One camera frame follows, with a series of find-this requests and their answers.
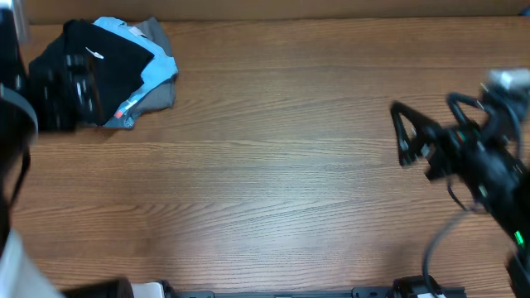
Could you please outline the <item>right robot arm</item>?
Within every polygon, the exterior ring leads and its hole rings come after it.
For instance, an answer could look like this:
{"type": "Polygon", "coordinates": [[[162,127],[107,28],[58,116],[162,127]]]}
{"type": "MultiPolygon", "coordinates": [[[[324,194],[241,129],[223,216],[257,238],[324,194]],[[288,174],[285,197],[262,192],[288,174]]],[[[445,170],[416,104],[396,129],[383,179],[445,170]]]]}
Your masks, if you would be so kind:
{"type": "Polygon", "coordinates": [[[390,107],[398,161],[427,160],[430,181],[458,176],[516,245],[507,264],[513,293],[529,295],[529,170],[522,161],[523,94],[486,91],[480,98],[450,93],[456,124],[442,127],[404,103],[390,107]]]}

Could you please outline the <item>black t-shirt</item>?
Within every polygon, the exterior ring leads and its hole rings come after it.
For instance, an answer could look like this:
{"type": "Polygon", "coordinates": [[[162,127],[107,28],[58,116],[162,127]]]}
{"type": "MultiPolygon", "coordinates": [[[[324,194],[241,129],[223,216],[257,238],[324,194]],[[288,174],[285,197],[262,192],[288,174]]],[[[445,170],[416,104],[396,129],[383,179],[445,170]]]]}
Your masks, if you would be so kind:
{"type": "Polygon", "coordinates": [[[83,20],[64,24],[59,37],[29,64],[56,65],[63,55],[89,55],[94,59],[95,78],[102,104],[100,122],[81,123],[103,126],[143,84],[141,73],[153,54],[117,34],[83,20]]]}

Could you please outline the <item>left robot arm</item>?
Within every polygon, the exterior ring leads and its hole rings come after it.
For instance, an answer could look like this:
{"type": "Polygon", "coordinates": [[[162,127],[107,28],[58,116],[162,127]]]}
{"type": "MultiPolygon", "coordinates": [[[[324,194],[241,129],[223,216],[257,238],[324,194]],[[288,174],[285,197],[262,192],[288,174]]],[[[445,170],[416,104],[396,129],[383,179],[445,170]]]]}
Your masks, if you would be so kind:
{"type": "Polygon", "coordinates": [[[133,297],[164,298],[171,293],[161,281],[132,283],[125,277],[62,292],[29,257],[12,227],[12,212],[31,166],[30,147],[39,130],[27,99],[27,73],[20,43],[27,39],[27,20],[20,1],[1,2],[1,297],[133,297]]]}

